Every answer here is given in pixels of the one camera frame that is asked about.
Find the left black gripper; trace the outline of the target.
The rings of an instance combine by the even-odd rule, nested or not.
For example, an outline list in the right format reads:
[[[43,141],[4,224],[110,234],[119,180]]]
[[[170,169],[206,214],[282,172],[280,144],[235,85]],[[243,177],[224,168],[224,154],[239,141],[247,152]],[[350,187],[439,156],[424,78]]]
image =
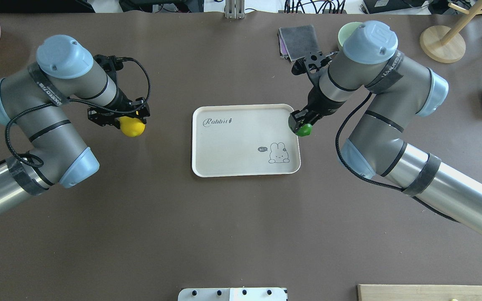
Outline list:
[[[120,128],[120,117],[137,118],[143,124],[147,124],[147,118],[151,116],[148,101],[145,98],[137,98],[131,101],[115,86],[105,86],[101,93],[89,97],[88,103],[93,106],[87,109],[88,120],[99,126],[114,126]]]

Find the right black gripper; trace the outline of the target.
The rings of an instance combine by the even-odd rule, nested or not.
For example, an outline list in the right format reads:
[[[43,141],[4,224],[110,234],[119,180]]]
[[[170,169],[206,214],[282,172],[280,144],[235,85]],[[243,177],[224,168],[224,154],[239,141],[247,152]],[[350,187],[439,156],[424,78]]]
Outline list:
[[[290,130],[296,135],[303,124],[314,125],[324,116],[332,115],[344,102],[334,101],[323,94],[319,87],[313,87],[308,94],[308,103],[304,110],[293,111],[288,118]]]

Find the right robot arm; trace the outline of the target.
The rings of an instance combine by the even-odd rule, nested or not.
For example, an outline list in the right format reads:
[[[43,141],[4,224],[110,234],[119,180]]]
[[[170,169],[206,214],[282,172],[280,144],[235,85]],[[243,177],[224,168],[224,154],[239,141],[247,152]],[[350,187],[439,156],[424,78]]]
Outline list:
[[[448,166],[438,156],[402,139],[414,116],[428,116],[449,92],[448,82],[398,50],[398,38],[377,20],[361,23],[333,59],[308,54],[293,65],[307,74],[313,88],[307,105],[289,116],[289,128],[300,137],[334,114],[360,87],[371,104],[340,145],[341,164],[357,178],[413,198],[441,217],[482,235],[482,183]]]

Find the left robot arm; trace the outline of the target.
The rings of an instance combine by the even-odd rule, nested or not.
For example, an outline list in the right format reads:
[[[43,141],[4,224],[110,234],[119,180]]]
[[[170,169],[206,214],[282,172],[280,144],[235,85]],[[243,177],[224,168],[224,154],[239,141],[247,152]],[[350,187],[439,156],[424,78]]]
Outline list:
[[[88,106],[88,120],[126,136],[141,135],[150,116],[149,98],[130,100],[117,71],[131,57],[92,55],[75,38],[47,38],[26,69],[0,79],[0,124],[11,156],[0,161],[0,214],[51,186],[70,188],[99,170],[62,107]]]

